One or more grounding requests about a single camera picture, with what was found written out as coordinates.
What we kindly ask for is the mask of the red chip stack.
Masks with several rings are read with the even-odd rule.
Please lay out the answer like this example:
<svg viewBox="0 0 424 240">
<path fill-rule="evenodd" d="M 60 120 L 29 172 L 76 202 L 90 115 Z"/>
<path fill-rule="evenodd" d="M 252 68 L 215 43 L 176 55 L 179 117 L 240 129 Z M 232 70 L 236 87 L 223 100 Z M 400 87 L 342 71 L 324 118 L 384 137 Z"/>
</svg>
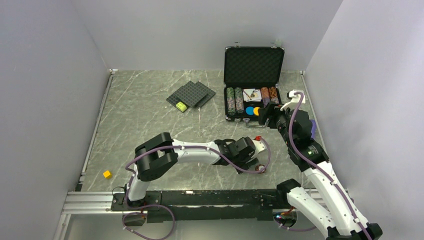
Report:
<svg viewBox="0 0 424 240">
<path fill-rule="evenodd" d="M 269 99 L 270 98 L 269 89 L 267 87 L 262 87 L 260 89 L 260 92 L 261 92 L 262 99 Z"/>
</svg>

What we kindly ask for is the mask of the purple-grey chip stack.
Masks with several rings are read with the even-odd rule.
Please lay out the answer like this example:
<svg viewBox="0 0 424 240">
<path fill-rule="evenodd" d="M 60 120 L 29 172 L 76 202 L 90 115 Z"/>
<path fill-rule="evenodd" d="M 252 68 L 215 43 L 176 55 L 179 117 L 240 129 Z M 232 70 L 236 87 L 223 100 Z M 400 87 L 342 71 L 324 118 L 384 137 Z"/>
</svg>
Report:
<svg viewBox="0 0 424 240">
<path fill-rule="evenodd" d="M 236 112 L 242 114 L 244 112 L 244 103 L 242 98 L 235 99 Z"/>
</svg>

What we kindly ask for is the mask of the grey chip stack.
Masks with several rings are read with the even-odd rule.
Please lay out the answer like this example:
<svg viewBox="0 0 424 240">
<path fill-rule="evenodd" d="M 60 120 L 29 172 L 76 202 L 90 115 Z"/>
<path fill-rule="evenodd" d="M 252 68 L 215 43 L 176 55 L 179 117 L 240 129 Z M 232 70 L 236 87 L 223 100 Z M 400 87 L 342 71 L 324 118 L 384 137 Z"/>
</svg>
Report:
<svg viewBox="0 0 424 240">
<path fill-rule="evenodd" d="M 236 112 L 235 99 L 227 99 L 227 112 Z"/>
</svg>

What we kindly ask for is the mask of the small chip stack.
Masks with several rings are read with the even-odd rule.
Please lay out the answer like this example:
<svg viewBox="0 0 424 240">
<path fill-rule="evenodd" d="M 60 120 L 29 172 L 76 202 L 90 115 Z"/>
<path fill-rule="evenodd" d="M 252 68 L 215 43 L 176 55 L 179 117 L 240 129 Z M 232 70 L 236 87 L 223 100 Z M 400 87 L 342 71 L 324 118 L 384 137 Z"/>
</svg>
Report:
<svg viewBox="0 0 424 240">
<path fill-rule="evenodd" d="M 277 97 L 273 97 L 273 98 L 271 98 L 271 99 L 270 99 L 270 102 L 271 102 L 272 104 L 276 104 L 276 105 L 279 105 L 279 104 L 280 104 L 279 99 L 278 99 Z"/>
</svg>

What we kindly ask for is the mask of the dark green chip stack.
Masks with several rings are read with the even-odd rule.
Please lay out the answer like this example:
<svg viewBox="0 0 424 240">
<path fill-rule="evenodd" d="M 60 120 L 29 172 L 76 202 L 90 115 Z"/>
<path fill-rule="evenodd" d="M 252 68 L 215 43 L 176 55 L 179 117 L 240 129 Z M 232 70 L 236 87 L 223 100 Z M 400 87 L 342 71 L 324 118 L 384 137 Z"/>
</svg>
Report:
<svg viewBox="0 0 424 240">
<path fill-rule="evenodd" d="M 234 88 L 234 97 L 236 101 L 243 102 L 243 90 L 240 87 Z"/>
</svg>

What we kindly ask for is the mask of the purple chip stack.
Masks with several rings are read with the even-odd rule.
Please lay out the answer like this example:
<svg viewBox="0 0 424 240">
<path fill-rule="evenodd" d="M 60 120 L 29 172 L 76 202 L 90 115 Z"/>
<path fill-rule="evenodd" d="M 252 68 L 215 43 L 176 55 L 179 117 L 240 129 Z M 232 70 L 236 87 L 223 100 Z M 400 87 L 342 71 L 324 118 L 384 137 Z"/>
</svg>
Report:
<svg viewBox="0 0 424 240">
<path fill-rule="evenodd" d="M 269 97 L 264 97 L 263 99 L 262 99 L 262 102 L 263 102 L 263 106 L 264 107 L 266 107 L 269 103 L 270 103 L 270 98 Z"/>
</svg>

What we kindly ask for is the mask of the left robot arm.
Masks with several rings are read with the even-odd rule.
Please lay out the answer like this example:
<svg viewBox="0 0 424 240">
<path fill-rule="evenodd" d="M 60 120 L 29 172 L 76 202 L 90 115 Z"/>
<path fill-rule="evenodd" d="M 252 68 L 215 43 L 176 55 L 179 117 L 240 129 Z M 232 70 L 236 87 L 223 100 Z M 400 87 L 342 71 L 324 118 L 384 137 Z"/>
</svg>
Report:
<svg viewBox="0 0 424 240">
<path fill-rule="evenodd" d="M 150 183 L 176 164 L 232 166 L 241 174 L 247 173 L 258 162 L 258 154 L 265 150 L 267 146 L 261 139 L 250 137 L 199 143 L 173 139 L 170 133 L 162 132 L 135 148 L 133 161 L 125 166 L 131 177 L 123 202 L 131 210 L 139 209 Z"/>
</svg>

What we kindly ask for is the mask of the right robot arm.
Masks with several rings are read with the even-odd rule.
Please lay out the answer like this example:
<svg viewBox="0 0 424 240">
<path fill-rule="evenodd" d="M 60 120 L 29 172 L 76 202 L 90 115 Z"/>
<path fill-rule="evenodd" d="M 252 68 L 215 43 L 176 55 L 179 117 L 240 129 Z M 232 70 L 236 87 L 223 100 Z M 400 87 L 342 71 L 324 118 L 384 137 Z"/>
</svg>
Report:
<svg viewBox="0 0 424 240">
<path fill-rule="evenodd" d="M 378 240 L 383 231 L 355 206 L 333 169 L 327 153 L 314 139 L 314 124 L 306 111 L 268 104 L 258 110 L 258 121 L 282 136 L 292 162 L 310 180 L 325 205 L 321 205 L 294 179 L 277 185 L 276 203 L 294 207 L 326 240 Z"/>
</svg>

